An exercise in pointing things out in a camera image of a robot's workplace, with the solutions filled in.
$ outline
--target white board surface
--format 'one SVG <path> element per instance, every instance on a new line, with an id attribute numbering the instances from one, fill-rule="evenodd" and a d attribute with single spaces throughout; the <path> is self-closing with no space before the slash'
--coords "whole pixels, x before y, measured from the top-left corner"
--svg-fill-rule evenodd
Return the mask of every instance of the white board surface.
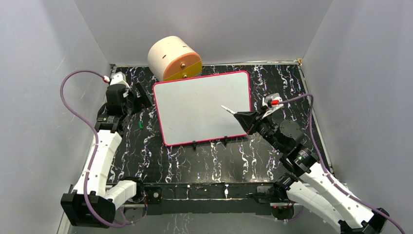
<path id="1" fill-rule="evenodd" d="M 153 93 L 167 146 L 246 135 L 234 116 L 221 108 L 251 110 L 245 71 L 160 82 Z"/>

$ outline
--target black clip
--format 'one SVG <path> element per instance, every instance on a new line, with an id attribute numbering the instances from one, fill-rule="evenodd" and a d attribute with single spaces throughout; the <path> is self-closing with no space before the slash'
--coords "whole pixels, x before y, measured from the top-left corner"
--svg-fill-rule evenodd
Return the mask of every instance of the black clip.
<path id="1" fill-rule="evenodd" d="M 226 146 L 227 143 L 228 143 L 228 137 L 225 136 L 225 137 L 224 137 L 224 146 Z"/>

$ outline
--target cream-colored cylinder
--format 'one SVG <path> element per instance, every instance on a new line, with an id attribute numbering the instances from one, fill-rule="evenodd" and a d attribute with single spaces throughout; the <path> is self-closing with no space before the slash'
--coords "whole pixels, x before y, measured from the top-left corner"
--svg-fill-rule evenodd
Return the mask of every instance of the cream-colored cylinder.
<path id="1" fill-rule="evenodd" d="M 199 55 L 176 36 L 159 40 L 148 53 L 149 68 L 159 81 L 175 74 L 177 69 L 194 64 L 196 60 L 201 60 Z"/>

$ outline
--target gray floor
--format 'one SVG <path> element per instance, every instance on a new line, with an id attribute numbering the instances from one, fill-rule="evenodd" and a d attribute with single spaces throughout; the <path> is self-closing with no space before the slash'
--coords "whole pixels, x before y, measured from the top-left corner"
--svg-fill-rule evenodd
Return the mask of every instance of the gray floor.
<path id="1" fill-rule="evenodd" d="M 127 212 L 137 218 L 141 211 Z M 305 210 L 302 216 L 287 224 L 275 222 L 271 216 L 254 214 L 165 214 L 147 216 L 123 229 L 71 227 L 70 234 L 333 234 L 336 231 L 314 213 Z"/>

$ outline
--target white wall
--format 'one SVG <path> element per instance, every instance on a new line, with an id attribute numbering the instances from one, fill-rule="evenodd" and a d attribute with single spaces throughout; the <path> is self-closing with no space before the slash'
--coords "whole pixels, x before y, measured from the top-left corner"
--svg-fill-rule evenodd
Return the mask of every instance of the white wall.
<path id="1" fill-rule="evenodd" d="M 338 177 L 413 233 L 413 2 L 334 0 L 304 56 Z M 396 234 L 388 224 L 385 234 Z"/>
<path id="2" fill-rule="evenodd" d="M 332 0 L 75 0 L 116 65 L 147 65 L 150 47 L 179 36 L 203 63 L 302 58 Z"/>
<path id="3" fill-rule="evenodd" d="M 0 7 L 0 229 L 55 234 L 60 197 L 75 183 L 92 132 L 63 106 L 59 87 L 76 69 L 108 74 L 73 0 L 10 0 Z M 79 75 L 68 102 L 93 120 L 105 85 Z"/>

